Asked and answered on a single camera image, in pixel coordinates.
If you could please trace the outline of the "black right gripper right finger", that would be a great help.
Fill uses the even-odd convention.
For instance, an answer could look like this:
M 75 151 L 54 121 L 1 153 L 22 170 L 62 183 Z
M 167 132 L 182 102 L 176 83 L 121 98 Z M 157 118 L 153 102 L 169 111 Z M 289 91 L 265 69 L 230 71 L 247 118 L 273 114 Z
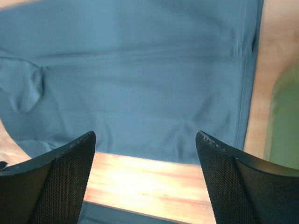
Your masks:
M 196 148 L 218 224 L 297 224 L 299 172 L 199 131 Z

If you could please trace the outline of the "green plastic basket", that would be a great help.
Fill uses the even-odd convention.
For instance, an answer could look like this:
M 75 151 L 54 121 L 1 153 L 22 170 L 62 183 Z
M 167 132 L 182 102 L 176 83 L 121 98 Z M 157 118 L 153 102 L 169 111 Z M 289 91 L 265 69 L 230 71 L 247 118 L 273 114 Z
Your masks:
M 269 107 L 263 158 L 299 168 L 299 65 L 286 69 L 276 80 Z

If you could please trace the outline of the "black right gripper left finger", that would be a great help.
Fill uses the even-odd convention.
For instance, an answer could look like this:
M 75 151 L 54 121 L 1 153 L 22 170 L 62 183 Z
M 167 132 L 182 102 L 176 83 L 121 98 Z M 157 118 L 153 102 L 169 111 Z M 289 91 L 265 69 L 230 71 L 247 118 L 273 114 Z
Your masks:
M 95 154 L 96 135 L 9 166 L 0 163 L 2 224 L 76 224 Z

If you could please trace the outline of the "grey t-shirt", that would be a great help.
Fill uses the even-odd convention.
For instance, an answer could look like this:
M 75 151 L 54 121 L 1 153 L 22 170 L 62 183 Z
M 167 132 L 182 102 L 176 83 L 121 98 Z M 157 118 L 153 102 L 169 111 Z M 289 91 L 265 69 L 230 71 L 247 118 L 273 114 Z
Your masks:
M 30 157 L 88 131 L 99 152 L 198 164 L 243 149 L 261 0 L 41 0 L 0 12 L 0 118 Z

